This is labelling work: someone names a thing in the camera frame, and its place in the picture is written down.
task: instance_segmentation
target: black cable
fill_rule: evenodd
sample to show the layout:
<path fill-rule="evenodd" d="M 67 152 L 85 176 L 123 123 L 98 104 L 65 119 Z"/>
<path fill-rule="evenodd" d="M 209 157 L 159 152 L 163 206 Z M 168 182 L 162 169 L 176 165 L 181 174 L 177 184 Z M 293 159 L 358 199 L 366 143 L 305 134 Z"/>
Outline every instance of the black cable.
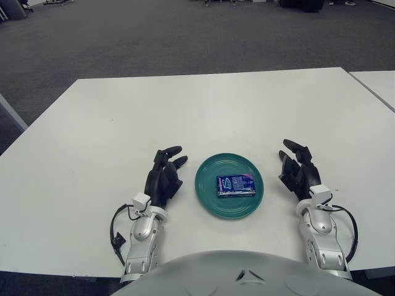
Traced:
<path fill-rule="evenodd" d="M 125 265 L 125 261 L 122 258 L 122 254 L 121 254 L 121 251 L 120 251 L 120 245 L 118 245 L 117 240 L 115 240 L 115 237 L 114 237 L 114 220 L 115 220 L 115 217 L 119 214 L 119 212 L 121 212 L 125 208 L 129 209 L 127 204 L 124 204 L 124 205 L 122 205 L 121 207 L 118 208 L 118 210 L 113 215 L 113 217 L 111 219 L 111 224 L 110 224 L 110 242 L 111 242 L 111 246 L 114 249 L 114 252 L 115 252 L 116 256 L 118 257 L 119 261 L 121 261 L 122 265 Z"/>
<path fill-rule="evenodd" d="M 146 206 L 142 212 L 145 212 L 145 210 L 147 209 L 149 201 L 150 201 L 150 199 L 146 202 Z M 128 216 L 129 216 L 130 220 L 136 221 L 137 219 L 140 219 L 142 216 L 138 216 L 136 218 L 132 218 L 130 216 L 130 208 L 133 208 L 133 207 L 134 207 L 133 205 L 128 205 L 126 203 L 124 205 L 120 206 L 118 208 L 118 210 L 115 212 L 115 214 L 113 215 L 113 217 L 111 219 L 111 224 L 110 224 L 110 243 L 111 243 L 111 246 L 112 246 L 116 256 L 118 257 L 118 259 L 122 263 L 122 265 L 125 265 L 125 260 L 123 260 L 123 258 L 122 258 L 120 248 L 125 243 L 125 239 L 119 232 L 117 232 L 117 235 L 114 236 L 114 220 L 115 220 L 115 217 L 117 217 L 117 215 L 126 208 L 128 209 Z"/>
<path fill-rule="evenodd" d="M 357 227 L 357 222 L 354 219 L 354 216 L 345 208 L 339 206 L 339 205 L 332 205 L 333 208 L 338 208 L 339 210 L 325 210 L 325 209 L 321 209 L 323 211 L 326 212 L 340 212 L 340 211 L 345 211 L 351 219 L 352 222 L 352 228 L 354 228 L 354 241 L 352 242 L 351 245 L 351 249 L 350 252 L 348 253 L 347 257 L 346 257 L 346 261 L 347 263 L 349 263 L 351 261 L 351 259 L 354 257 L 356 250 L 357 250 L 357 245 L 358 245 L 358 227 Z"/>
<path fill-rule="evenodd" d="M 141 216 L 138 216 L 137 218 L 132 218 L 131 216 L 130 216 L 130 210 L 129 210 L 129 208 L 134 208 L 134 206 L 133 205 L 126 205 L 127 207 L 128 207 L 128 216 L 129 216 L 129 219 L 131 219 L 132 221 L 136 221 L 137 219 L 140 219 L 141 218 Z"/>

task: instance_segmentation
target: gray carpet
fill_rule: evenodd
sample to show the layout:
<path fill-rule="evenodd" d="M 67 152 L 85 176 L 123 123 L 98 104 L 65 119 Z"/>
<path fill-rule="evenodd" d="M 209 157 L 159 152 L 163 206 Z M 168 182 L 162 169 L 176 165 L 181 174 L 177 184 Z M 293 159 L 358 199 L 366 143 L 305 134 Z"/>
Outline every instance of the gray carpet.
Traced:
<path fill-rule="evenodd" d="M 31 124 L 79 78 L 339 66 L 395 70 L 395 10 L 356 1 L 355 7 L 326 3 L 309 14 L 274 2 L 206 8 L 190 0 L 75 0 L 37 6 L 25 20 L 0 24 L 0 93 Z M 18 136 L 0 113 L 0 154 Z M 108 288 L 114 281 L 104 279 L 0 276 L 4 295 L 114 290 Z M 386 292 L 377 288 L 380 282 L 377 291 L 391 295 L 391 282 Z"/>

